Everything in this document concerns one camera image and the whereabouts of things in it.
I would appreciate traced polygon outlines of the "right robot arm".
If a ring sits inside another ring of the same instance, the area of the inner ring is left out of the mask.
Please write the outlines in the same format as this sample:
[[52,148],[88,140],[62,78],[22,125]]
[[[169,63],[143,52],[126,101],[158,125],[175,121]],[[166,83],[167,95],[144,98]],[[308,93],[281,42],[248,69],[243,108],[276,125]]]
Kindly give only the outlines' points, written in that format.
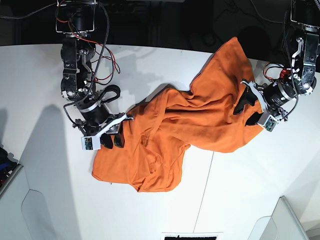
[[[95,29],[96,10],[101,8],[106,18],[106,30],[102,43],[88,38]],[[125,138],[123,122],[132,120],[124,112],[112,114],[107,104],[117,100],[121,89],[97,77],[106,46],[110,19],[106,8],[97,0],[59,0],[55,10],[55,30],[64,34],[60,51],[63,63],[61,95],[68,100],[63,106],[74,106],[82,115],[72,119],[73,128],[82,132],[81,144],[85,151],[101,147],[123,148]]]

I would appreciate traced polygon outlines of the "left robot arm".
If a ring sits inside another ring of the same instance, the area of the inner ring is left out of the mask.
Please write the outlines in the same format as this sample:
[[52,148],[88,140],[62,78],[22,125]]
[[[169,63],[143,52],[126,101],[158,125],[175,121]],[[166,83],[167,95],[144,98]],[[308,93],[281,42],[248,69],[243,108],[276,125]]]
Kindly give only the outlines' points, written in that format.
[[246,105],[260,104],[261,112],[254,112],[247,126],[259,125],[271,132],[280,121],[287,121],[291,111],[283,105],[291,100],[311,94],[317,84],[317,59],[320,56],[320,2],[318,0],[292,0],[282,22],[286,62],[268,62],[263,76],[270,84],[259,85],[242,80],[245,90],[233,114],[239,115]]

